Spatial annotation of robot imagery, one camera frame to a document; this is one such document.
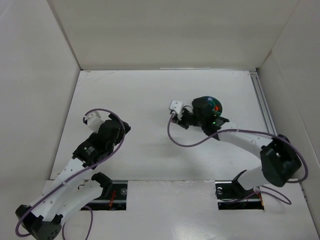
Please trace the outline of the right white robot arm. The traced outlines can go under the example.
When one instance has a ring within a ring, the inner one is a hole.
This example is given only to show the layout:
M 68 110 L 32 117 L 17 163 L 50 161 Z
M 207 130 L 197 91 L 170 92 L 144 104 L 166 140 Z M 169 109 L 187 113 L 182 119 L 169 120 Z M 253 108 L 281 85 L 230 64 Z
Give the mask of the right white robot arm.
M 223 107 L 214 97 L 195 98 L 190 106 L 172 100 L 169 123 L 184 129 L 201 128 L 208 139 L 234 145 L 260 161 L 260 166 L 243 170 L 230 181 L 229 187 L 238 194 L 254 191 L 265 184 L 283 187 L 293 183 L 293 175 L 306 163 L 298 150 L 284 135 L 240 129 L 222 117 Z

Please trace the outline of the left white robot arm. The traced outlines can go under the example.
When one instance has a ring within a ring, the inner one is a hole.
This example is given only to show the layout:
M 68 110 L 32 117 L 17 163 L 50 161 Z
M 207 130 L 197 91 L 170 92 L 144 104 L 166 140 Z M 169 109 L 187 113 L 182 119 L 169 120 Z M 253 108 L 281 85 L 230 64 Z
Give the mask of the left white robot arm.
M 87 113 L 83 122 L 92 131 L 90 136 L 75 149 L 50 188 L 15 211 L 17 226 L 36 240 L 55 239 L 74 213 L 112 191 L 113 181 L 94 170 L 120 148 L 131 127 L 113 113 L 102 120 L 98 111 Z

